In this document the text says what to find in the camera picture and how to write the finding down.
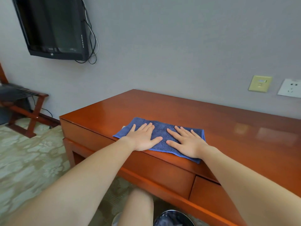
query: gray wall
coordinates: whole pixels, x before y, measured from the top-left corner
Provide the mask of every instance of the gray wall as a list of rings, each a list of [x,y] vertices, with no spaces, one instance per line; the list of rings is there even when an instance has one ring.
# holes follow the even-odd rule
[[[284,78],[301,79],[301,0],[85,2],[95,65],[30,56],[12,1],[0,0],[7,77],[49,93],[56,118],[133,88],[301,118],[299,98],[277,95]],[[253,75],[273,76],[268,93],[247,90]]]

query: trash can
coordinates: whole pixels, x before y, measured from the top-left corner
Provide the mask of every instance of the trash can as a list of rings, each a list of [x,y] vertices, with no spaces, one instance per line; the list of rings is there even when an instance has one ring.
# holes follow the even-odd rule
[[[157,217],[153,226],[195,226],[195,224],[184,213],[167,210]]]

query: tv screen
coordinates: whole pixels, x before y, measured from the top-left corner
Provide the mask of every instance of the tv screen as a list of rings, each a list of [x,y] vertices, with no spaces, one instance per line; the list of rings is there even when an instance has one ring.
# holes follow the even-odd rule
[[[13,3],[31,55],[88,59],[81,0],[13,0]]]

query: blue towel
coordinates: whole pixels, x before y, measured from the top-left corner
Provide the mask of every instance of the blue towel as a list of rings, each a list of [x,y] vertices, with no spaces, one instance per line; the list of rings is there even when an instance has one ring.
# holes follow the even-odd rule
[[[153,130],[153,133],[151,135],[151,140],[156,138],[156,137],[163,137],[163,140],[156,144],[155,146],[153,146],[153,148],[151,148],[151,151],[157,151],[157,152],[167,152],[167,153],[172,153],[176,156],[182,157],[182,158],[187,158],[190,159],[193,162],[196,163],[200,163],[201,160],[200,159],[195,159],[195,158],[190,158],[186,155],[183,155],[181,152],[179,152],[177,149],[169,146],[166,141],[167,140],[173,140],[177,143],[179,143],[178,140],[176,140],[174,137],[172,137],[167,131],[166,129],[169,128],[172,131],[175,131],[175,126],[171,125],[171,124],[165,124],[159,121],[148,121],[139,117],[135,117],[127,126],[125,126],[123,129],[121,129],[118,133],[116,133],[114,135],[114,137],[117,138],[121,138],[124,137],[128,134],[128,132],[130,131],[130,129],[133,127],[133,125],[136,125],[136,129],[135,131],[144,123],[149,124],[150,122],[153,123],[153,125],[155,126],[155,129]],[[205,135],[204,135],[204,130],[203,129],[193,129],[195,133],[197,133],[203,140],[205,140]]]

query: patterned carpet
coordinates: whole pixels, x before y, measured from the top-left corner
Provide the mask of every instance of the patterned carpet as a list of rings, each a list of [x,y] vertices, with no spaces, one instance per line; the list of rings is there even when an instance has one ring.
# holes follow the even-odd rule
[[[20,119],[17,124],[26,128],[29,119]],[[37,136],[28,139],[0,125],[0,225],[70,168],[61,126],[49,129],[37,123],[34,132]],[[129,182],[116,177],[89,226],[111,226],[114,216],[122,212],[132,188]],[[154,206],[154,218],[167,209],[177,209],[157,197],[154,197]],[[189,217],[197,226],[207,225]]]

